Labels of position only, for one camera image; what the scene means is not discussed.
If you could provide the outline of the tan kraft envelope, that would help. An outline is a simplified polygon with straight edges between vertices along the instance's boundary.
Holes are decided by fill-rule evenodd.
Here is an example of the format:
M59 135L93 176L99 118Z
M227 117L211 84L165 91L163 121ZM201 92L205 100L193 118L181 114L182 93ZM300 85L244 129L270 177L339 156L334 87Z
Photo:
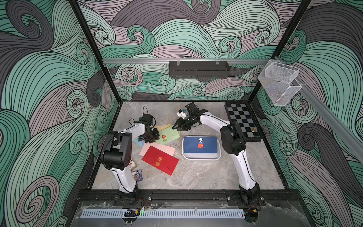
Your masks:
M156 125L155 128L158 130L158 131L162 131L162 130L165 130L167 128L171 127L170 124L168 125Z

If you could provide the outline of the light green envelope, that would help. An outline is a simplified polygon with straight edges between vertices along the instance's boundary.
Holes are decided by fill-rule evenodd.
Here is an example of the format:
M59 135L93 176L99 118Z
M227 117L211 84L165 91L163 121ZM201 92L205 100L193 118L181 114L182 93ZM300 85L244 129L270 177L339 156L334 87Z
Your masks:
M173 142L174 140L180 138L179 132L177 130L174 130L172 128L172 126L160 131L159 135L160 135L159 139L156 140L156 143L162 144L162 145L169 144L169 143Z

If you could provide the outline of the dark blue envelope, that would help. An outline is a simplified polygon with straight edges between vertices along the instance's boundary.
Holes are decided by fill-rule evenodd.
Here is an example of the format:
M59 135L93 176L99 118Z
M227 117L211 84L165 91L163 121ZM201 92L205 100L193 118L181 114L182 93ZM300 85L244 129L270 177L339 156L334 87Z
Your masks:
M187 154L216 154L217 137L190 136L183 139L184 152Z

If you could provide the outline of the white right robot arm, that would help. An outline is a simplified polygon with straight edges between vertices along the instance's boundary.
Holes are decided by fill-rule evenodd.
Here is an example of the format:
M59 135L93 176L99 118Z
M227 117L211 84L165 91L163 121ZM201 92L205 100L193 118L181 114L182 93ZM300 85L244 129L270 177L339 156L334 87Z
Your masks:
M252 204L260 194L260 186L252 175L247 159L246 140L239 124L214 116L205 109L186 114L184 110L177 113L179 119L173 129L188 131L196 124L204 124L218 131L221 135L223 149L228 153L235 165L243 204Z

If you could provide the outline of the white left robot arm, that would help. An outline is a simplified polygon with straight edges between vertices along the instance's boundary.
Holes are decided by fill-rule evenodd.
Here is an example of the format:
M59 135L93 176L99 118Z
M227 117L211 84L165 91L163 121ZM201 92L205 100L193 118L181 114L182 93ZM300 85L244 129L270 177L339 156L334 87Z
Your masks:
M132 154L132 142L140 138L145 143L153 143L159 139L159 131L155 128L156 120L150 114L143 114L140 120L122 131L109 131L101 150L101 163L110 170L122 193L135 193L137 182L129 167Z

